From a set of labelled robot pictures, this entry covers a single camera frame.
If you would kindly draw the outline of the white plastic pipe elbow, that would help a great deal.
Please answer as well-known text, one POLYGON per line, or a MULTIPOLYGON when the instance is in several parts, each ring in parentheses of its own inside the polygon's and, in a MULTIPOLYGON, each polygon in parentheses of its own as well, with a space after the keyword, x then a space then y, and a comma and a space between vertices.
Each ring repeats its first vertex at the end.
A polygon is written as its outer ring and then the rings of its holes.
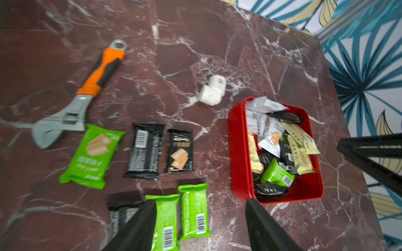
POLYGON ((213 75, 209 78, 208 84, 203 85, 198 96, 198 101, 215 106, 225 96, 227 81, 221 75, 213 75))

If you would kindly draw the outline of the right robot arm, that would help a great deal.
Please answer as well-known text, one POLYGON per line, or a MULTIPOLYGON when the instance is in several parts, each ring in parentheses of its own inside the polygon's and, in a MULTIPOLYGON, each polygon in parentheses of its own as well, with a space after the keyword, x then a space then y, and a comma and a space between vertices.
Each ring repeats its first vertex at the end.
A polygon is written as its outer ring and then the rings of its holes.
POLYGON ((402 176, 373 161, 374 158, 402 159, 402 135, 370 136, 344 138, 338 143, 337 150, 344 158, 389 188, 402 195, 402 176))

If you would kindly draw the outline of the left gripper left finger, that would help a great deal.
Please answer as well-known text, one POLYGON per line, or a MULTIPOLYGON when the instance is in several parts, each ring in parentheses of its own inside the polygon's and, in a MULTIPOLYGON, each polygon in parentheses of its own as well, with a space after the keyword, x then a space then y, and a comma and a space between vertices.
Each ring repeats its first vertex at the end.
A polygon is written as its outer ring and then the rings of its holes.
POLYGON ((136 214, 103 248, 105 251, 150 251, 157 219, 155 200, 143 202, 136 214))

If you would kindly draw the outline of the black drycake cookie packet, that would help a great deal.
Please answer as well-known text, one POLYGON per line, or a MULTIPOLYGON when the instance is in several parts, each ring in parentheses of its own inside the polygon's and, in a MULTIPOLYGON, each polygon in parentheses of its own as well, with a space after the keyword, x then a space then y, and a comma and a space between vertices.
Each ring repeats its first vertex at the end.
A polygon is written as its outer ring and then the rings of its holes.
POLYGON ((193 168, 193 133, 185 130, 169 129, 170 149, 168 173, 192 172, 193 168))

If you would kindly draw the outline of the black cookie packet barcode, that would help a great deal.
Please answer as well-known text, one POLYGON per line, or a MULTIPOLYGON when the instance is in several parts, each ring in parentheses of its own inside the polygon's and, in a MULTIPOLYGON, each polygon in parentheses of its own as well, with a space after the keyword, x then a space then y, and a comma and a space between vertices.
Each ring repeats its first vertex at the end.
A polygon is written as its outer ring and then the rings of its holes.
POLYGON ((125 178, 159 179, 158 166, 164 128, 163 124, 133 123, 133 146, 125 178))

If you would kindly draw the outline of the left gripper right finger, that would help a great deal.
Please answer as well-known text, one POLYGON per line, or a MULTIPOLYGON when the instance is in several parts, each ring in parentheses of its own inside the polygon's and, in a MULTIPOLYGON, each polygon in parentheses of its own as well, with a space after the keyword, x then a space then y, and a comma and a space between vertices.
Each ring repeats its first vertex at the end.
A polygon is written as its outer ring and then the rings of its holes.
POLYGON ((253 251, 301 250, 256 199, 246 202, 246 221, 253 251))

